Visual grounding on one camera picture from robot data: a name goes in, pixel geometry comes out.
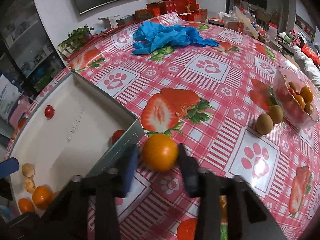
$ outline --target red tomato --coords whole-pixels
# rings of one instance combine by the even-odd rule
[[[53,106],[47,106],[44,110],[44,115],[46,118],[51,119],[54,116]]]
[[[111,142],[112,144],[115,144],[116,141],[121,137],[121,135],[123,135],[123,133],[125,132],[125,130],[117,130],[113,133],[112,138],[111,138]]]
[[[288,90],[289,90],[289,92],[290,92],[291,95],[294,96],[294,95],[296,94],[292,88],[289,88]]]

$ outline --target black round lid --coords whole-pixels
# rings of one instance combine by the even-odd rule
[[[212,24],[212,25],[221,26],[221,27],[224,26],[224,23],[218,22],[218,21],[215,21],[215,20],[208,20],[208,23],[209,23],[209,24]]]
[[[294,56],[294,50],[293,49],[291,49],[289,46],[287,46],[286,44],[284,44],[281,41],[278,41],[278,43],[282,46],[282,49],[285,50],[285,52],[287,52],[291,56]]]

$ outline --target fruit in bowl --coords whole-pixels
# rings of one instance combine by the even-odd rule
[[[295,90],[294,96],[284,76],[290,81],[290,88]],[[317,89],[301,71],[279,67],[273,79],[273,92],[284,116],[295,127],[308,128],[319,121],[320,98]],[[311,104],[307,107],[308,112],[304,111],[307,104]]]

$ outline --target tablecloth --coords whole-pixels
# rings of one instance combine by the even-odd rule
[[[139,118],[148,100],[165,87],[192,90],[207,100],[208,117],[200,120],[180,117],[177,129],[180,132],[170,131],[173,140],[184,143],[188,154],[215,174],[242,175],[285,236],[297,239],[320,204],[320,125],[297,130],[284,121],[275,125],[268,135],[260,136],[254,129],[254,121],[265,110],[249,96],[256,80],[271,85],[276,67],[292,67],[292,63],[259,41],[233,30],[183,21],[176,13],[152,21],[195,27],[203,38],[216,39],[220,45],[217,48],[170,47],[136,56],[131,53],[132,35],[138,25],[132,25],[89,48],[69,67]],[[44,88],[27,115],[69,72],[70,69],[65,68]],[[258,173],[257,160],[263,161],[264,167]],[[302,170],[309,178],[309,186],[302,189],[305,190],[302,201],[300,206],[298,203],[298,211],[292,214],[291,191],[301,187],[293,181]],[[181,221],[197,216],[199,199],[186,196],[177,167],[167,173],[153,173],[140,160],[132,191],[127,198],[116,199],[116,207],[123,240],[173,240]],[[90,237],[94,233],[94,210],[94,199],[91,199]]]

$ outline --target green plant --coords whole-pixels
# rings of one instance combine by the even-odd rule
[[[87,43],[86,36],[90,34],[90,30],[93,31],[94,28],[88,27],[88,25],[73,30],[71,34],[68,33],[68,38],[65,40],[66,44],[68,46],[73,46],[75,50],[79,50]]]

